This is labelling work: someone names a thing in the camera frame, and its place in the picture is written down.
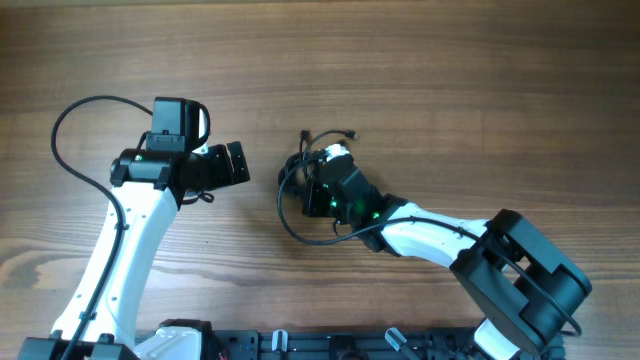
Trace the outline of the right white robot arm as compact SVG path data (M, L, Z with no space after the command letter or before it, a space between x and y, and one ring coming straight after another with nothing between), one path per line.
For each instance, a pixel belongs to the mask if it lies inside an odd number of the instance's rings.
M520 213L458 219L381 195L350 154L313 161L311 184L326 217L352 229L374 252L447 268L484 314L472 335L491 359L540 357L590 295L586 274Z

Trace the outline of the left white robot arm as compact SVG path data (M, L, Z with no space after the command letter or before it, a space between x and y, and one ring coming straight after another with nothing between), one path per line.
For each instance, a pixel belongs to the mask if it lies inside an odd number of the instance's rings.
M211 203L213 191L250 179L238 142L209 146L201 103L158 97L152 125L110 170L109 188L65 169L103 193L108 211L89 263L46 338L25 339L22 359L227 359L210 322L169 319L136 340L136 319L153 259L183 205Z

